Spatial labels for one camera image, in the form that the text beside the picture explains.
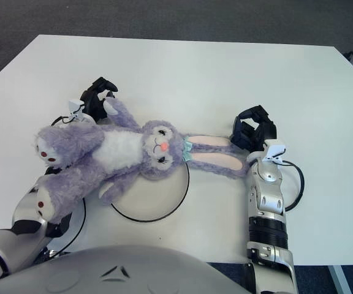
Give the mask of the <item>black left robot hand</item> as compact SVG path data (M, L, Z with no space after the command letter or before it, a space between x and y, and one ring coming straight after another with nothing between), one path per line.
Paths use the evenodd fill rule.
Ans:
M83 112L93 118L95 122L107 117L103 103L105 98L100 99L98 95L108 91L107 97L114 97L113 93L118 92L118 88L110 81L99 77L92 85L83 92L80 100L84 102Z

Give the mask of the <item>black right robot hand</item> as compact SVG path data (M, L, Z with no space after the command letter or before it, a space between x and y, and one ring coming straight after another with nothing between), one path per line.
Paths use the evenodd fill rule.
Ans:
M235 117L230 141L249 152L263 151L265 140L276 140L277 130L261 105L249 108Z

